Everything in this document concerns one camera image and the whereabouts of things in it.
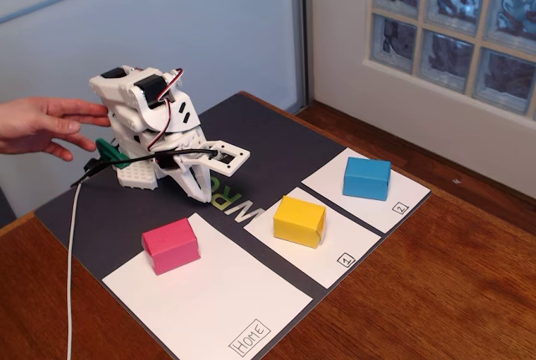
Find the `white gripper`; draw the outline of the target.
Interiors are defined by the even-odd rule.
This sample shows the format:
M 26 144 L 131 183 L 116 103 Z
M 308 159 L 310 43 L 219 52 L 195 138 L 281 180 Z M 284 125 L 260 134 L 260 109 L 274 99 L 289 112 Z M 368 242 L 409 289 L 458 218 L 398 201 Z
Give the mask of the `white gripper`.
M 165 133 L 147 152 L 153 154 L 188 149 L 209 149 L 209 142 L 201 126 L 184 132 Z M 211 201 L 210 170 L 199 162 L 203 158 L 208 159 L 209 154 L 166 155 L 146 160 L 144 169 L 151 172 L 162 172 L 165 176 L 171 177 L 189 198 L 209 203 Z

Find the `bare human hand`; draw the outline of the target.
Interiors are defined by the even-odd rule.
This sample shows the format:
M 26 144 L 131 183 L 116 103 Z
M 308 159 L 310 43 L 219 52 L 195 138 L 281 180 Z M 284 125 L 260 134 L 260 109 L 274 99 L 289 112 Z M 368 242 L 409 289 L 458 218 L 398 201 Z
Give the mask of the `bare human hand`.
M 1 153 L 18 155 L 44 152 L 65 162 L 72 152 L 66 141 L 93 152 L 96 144 L 80 133 L 83 124 L 108 127 L 108 109 L 80 99 L 28 97 L 1 104 Z

